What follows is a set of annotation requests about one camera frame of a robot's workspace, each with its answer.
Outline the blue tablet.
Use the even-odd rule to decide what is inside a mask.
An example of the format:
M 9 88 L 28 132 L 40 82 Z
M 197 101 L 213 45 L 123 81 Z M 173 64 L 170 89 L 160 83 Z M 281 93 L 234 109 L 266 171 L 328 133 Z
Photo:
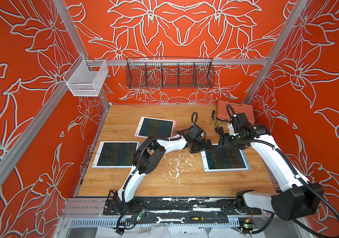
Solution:
M 251 170 L 244 151 L 232 146 L 213 144 L 212 149 L 202 151 L 200 154 L 205 172 Z
M 130 168 L 139 141 L 101 141 L 92 168 Z

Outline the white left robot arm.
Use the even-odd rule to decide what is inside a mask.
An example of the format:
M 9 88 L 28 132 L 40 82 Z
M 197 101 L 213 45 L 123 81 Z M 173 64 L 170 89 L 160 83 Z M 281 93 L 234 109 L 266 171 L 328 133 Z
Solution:
M 138 209 L 133 209 L 129 202 L 134 198 L 145 176 L 156 169 L 165 154 L 184 149 L 189 149 L 191 154 L 195 154 L 213 148 L 211 141 L 206 138 L 205 130 L 196 124 L 197 120 L 198 113 L 194 112 L 190 127 L 176 131 L 173 137 L 149 136 L 135 151 L 129 176 L 113 195 L 114 207 L 119 214 L 139 212 Z

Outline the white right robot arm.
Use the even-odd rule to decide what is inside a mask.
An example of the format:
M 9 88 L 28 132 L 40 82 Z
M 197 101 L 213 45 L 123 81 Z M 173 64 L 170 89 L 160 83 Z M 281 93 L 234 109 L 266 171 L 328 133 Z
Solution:
M 269 212 L 272 217 L 293 221 L 308 233 L 322 238 L 322 234 L 299 221 L 300 218 L 315 214 L 323 203 L 339 222 L 339 212 L 324 198 L 322 186 L 312 183 L 291 163 L 263 124 L 251 124 L 245 113 L 236 113 L 230 104 L 226 105 L 226 109 L 230 117 L 229 131 L 220 133 L 219 145 L 233 146 L 239 150 L 252 147 L 261 156 L 281 190 L 277 195 L 258 193 L 250 189 L 238 192 L 235 198 L 236 211 L 246 214 L 253 208 L 261 209 Z

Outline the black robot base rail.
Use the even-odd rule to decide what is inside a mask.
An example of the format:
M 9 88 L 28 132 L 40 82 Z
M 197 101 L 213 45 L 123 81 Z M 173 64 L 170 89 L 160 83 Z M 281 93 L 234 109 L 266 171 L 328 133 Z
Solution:
M 152 212 L 217 212 L 224 215 L 261 215 L 262 211 L 250 208 L 248 212 L 238 212 L 234 197 L 134 197 L 129 204 Z

